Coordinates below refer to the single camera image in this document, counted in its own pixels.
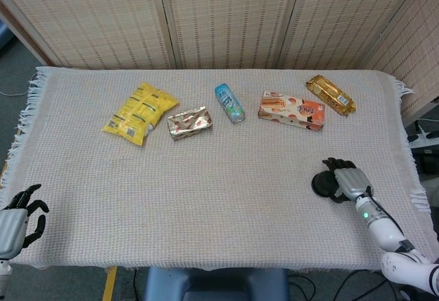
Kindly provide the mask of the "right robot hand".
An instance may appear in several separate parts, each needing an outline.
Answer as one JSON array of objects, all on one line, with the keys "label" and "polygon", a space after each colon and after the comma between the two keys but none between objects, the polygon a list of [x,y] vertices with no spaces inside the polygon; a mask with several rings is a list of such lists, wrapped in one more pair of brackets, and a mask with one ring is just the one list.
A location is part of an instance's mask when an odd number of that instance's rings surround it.
[{"label": "right robot hand", "polygon": [[356,202],[359,197],[373,196],[373,187],[366,174],[350,160],[327,158],[322,161],[337,182],[331,200]]}]

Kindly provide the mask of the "silver foil snack pack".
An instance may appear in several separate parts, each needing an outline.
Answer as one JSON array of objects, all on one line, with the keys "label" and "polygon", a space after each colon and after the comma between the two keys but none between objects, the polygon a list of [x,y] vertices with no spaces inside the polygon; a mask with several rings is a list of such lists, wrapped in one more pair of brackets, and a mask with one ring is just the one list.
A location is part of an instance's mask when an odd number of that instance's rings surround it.
[{"label": "silver foil snack pack", "polygon": [[167,117],[167,127],[173,141],[213,128],[213,120],[205,106]]}]

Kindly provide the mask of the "yellow snack bag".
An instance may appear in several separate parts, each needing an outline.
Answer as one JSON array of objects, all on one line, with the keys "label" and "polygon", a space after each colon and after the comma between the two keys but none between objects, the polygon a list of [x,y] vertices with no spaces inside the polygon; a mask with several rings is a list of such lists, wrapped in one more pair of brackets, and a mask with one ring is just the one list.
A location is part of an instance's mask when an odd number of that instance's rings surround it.
[{"label": "yellow snack bag", "polygon": [[143,82],[102,130],[142,146],[148,132],[156,127],[168,110],[178,104],[179,101],[169,93]]}]

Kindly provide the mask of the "orange and white biscuit box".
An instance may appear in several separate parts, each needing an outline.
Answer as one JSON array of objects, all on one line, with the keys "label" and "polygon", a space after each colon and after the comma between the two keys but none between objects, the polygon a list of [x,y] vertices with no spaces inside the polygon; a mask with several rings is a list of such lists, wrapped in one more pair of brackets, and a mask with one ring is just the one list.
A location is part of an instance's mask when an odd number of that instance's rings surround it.
[{"label": "orange and white biscuit box", "polygon": [[258,118],[319,132],[324,126],[325,105],[291,95],[264,91]]}]

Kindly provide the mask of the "blue drink can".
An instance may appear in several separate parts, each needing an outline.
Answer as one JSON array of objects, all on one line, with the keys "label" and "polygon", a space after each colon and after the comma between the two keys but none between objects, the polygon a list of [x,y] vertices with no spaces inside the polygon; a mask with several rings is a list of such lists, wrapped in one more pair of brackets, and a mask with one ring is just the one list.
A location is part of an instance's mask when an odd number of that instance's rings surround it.
[{"label": "blue drink can", "polygon": [[214,93],[232,123],[239,123],[246,118],[241,104],[227,84],[216,86]]}]

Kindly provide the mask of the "woven folding screen panel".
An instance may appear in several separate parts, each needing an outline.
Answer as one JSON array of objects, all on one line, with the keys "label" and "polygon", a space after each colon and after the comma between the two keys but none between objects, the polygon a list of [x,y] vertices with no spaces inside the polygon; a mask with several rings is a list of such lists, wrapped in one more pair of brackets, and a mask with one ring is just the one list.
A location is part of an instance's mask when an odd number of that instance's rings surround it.
[{"label": "woven folding screen panel", "polygon": [[0,19],[47,66],[177,66],[162,0],[0,0]]},{"label": "woven folding screen panel", "polygon": [[294,0],[278,67],[354,69],[404,0]]},{"label": "woven folding screen panel", "polygon": [[362,62],[383,71],[413,93],[404,95],[404,125],[439,104],[439,0],[405,0]]},{"label": "woven folding screen panel", "polygon": [[182,69],[272,69],[296,0],[163,0]]}]

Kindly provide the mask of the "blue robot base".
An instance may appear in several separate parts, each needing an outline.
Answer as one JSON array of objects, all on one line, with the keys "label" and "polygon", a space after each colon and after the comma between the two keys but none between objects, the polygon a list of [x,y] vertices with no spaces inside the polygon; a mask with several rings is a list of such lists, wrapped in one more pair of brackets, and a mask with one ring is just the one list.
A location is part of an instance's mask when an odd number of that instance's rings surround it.
[{"label": "blue robot base", "polygon": [[142,301],[290,301],[285,269],[152,267]]}]

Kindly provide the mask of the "gold foil biscuit pack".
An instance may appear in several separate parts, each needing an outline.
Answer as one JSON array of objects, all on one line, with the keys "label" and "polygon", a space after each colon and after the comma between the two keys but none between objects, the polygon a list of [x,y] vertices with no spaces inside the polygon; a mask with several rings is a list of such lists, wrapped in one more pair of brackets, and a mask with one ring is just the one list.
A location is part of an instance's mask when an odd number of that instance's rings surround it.
[{"label": "gold foil biscuit pack", "polygon": [[324,76],[312,77],[306,83],[306,87],[339,115],[349,116],[356,112],[356,105],[352,98]]}]

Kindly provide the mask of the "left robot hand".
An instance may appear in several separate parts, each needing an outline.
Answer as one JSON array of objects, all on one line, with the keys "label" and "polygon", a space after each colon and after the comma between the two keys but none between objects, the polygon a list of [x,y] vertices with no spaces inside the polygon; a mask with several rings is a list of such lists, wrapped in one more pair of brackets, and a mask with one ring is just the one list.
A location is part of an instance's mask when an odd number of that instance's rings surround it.
[{"label": "left robot hand", "polygon": [[[0,209],[0,261],[9,261],[40,239],[45,231],[48,205],[42,200],[30,203],[32,194],[41,188],[41,184],[33,184],[24,191],[18,192],[9,204]],[[38,217],[33,233],[26,235],[30,216],[38,209],[43,214]]]}]

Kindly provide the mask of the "yellow floor tape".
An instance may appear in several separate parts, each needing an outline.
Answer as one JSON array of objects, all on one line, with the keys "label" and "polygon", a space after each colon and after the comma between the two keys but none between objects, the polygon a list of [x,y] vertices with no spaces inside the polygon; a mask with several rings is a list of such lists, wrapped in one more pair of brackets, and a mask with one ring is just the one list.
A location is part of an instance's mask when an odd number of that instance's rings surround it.
[{"label": "yellow floor tape", "polygon": [[106,282],[104,285],[104,293],[102,301],[112,301],[112,295],[115,287],[117,277],[117,266],[112,266],[106,269]]}]

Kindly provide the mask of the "beige waffle-weave tablecloth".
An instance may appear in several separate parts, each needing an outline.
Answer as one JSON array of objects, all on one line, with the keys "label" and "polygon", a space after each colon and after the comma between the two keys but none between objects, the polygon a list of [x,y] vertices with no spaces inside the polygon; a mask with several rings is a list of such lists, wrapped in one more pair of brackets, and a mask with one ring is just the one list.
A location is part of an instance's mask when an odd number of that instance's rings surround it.
[{"label": "beige waffle-weave tablecloth", "polygon": [[[318,197],[323,160],[353,161],[428,258],[439,243],[400,116],[403,85],[373,70],[324,71],[354,100],[319,132],[258,118],[264,91],[313,99],[307,70],[111,70],[40,67],[0,204],[19,191],[49,207],[43,236],[16,258],[33,267],[376,269],[381,251],[351,203]],[[205,106],[213,128],[173,141],[161,119],[137,146],[102,130],[142,82]],[[232,123],[227,84],[246,118]]]}]

